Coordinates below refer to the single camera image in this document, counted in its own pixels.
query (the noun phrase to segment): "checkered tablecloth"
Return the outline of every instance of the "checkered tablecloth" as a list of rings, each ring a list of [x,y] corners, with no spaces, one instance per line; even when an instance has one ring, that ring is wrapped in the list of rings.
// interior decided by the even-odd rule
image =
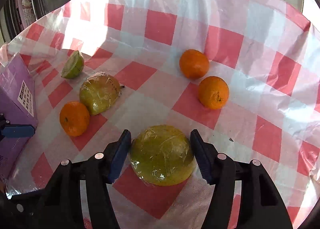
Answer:
[[[61,160],[86,160],[124,129],[134,138],[167,123],[187,136],[198,129],[234,160],[260,160],[294,228],[320,195],[320,33],[283,0],[72,0],[6,48],[9,57],[21,53],[35,80],[39,123],[12,171],[10,194],[43,188]],[[180,73],[179,57],[191,48],[209,58],[206,76],[228,84],[223,109],[204,108],[196,99],[201,80]],[[65,80],[60,72],[75,49],[85,67]],[[126,88],[113,108],[91,117],[85,134],[70,138],[59,112],[98,71]],[[182,184],[157,187],[138,179],[128,160],[108,189],[128,229],[200,228],[213,193],[198,169]],[[236,184],[230,228],[240,193]],[[86,208],[84,216],[90,228]]]

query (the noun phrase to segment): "yellow-green fruit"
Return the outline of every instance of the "yellow-green fruit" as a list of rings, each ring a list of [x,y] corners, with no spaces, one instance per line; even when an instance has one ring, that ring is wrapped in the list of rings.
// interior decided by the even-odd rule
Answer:
[[[84,67],[84,58],[80,51],[74,51],[66,64],[64,65],[61,77],[65,79],[73,79],[77,77]]]
[[[106,73],[94,74],[84,81],[80,88],[80,101],[90,115],[99,114],[110,108],[120,95],[120,84]]]
[[[138,177],[159,186],[179,184],[195,168],[189,140],[169,125],[152,126],[139,134],[132,143],[130,159]]]

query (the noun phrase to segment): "metal screw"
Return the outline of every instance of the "metal screw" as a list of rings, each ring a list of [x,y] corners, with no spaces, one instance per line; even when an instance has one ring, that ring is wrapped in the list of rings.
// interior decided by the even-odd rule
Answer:
[[[252,160],[252,164],[254,164],[255,166],[260,166],[261,162],[257,159]]]
[[[97,154],[95,154],[95,158],[96,159],[102,159],[103,158],[103,156],[104,156],[104,154],[103,153],[97,153]]]
[[[17,209],[20,213],[23,212],[23,206],[21,204],[17,204]]]
[[[69,164],[69,160],[68,159],[65,159],[65,160],[61,161],[61,165],[63,165],[63,166],[66,166],[68,164]]]
[[[218,154],[218,159],[225,160],[226,158],[227,158],[227,156],[225,154],[223,154],[223,153]]]

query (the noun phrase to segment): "lime half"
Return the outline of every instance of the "lime half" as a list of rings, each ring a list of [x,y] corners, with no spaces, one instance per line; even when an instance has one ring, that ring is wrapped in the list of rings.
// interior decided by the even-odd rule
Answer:
[[[74,51],[64,65],[61,77],[73,79],[77,77],[84,67],[84,58],[80,51]]]

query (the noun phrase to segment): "white label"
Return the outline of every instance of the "white label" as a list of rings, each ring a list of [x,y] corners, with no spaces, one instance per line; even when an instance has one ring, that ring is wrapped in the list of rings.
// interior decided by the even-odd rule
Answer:
[[[18,102],[33,116],[33,97],[24,81],[22,81]]]

